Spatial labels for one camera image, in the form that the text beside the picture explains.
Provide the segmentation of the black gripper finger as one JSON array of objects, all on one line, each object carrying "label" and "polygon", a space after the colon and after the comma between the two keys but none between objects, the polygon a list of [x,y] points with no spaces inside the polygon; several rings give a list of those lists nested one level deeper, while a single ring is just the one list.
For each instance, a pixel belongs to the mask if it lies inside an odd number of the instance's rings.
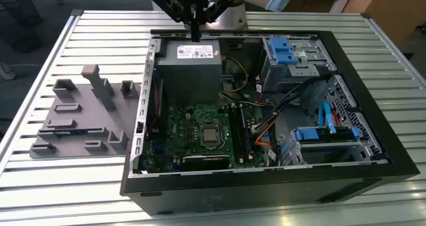
[{"label": "black gripper finger", "polygon": [[194,14],[191,6],[182,5],[172,0],[152,0],[154,3],[160,7],[160,9],[167,13],[167,15],[175,20],[175,22],[182,22],[191,31],[191,40],[198,42],[198,26],[195,25]]},{"label": "black gripper finger", "polygon": [[207,3],[196,4],[196,42],[200,42],[203,25],[214,23],[226,10],[231,7],[235,0],[220,0],[206,9]]}]

